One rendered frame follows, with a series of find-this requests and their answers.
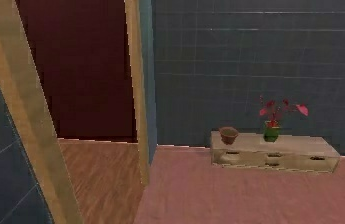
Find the brown clay pot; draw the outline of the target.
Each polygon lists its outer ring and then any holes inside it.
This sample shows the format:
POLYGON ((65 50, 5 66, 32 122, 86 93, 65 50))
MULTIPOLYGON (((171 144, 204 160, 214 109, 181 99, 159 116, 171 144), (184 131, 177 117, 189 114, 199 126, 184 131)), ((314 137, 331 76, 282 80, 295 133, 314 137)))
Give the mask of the brown clay pot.
POLYGON ((226 145, 231 145, 239 135, 239 132, 233 127, 221 127, 219 133, 222 142, 226 145))

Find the low beige drawer chest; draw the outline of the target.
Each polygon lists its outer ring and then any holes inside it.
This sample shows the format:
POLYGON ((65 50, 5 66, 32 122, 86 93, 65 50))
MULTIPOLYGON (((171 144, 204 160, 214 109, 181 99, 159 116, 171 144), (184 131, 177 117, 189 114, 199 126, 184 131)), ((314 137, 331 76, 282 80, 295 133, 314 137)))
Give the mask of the low beige drawer chest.
POLYGON ((322 137, 280 135, 266 142, 261 134, 241 133, 231 145, 211 132, 211 163, 229 168, 258 168, 333 173, 340 154, 322 137))

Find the red plant in green vase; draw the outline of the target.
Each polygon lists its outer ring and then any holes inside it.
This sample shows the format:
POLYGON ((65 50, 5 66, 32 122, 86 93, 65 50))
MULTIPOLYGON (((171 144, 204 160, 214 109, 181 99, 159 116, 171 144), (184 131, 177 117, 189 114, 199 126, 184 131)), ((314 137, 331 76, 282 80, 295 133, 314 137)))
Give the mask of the red plant in green vase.
POLYGON ((290 104, 287 99, 283 99, 278 105, 275 100, 264 101, 263 96, 259 97, 261 109, 260 117, 267 117, 263 127, 263 139, 265 142, 275 142, 281 130, 281 118, 286 113, 299 112, 304 116, 309 115, 309 109, 305 104, 290 104))

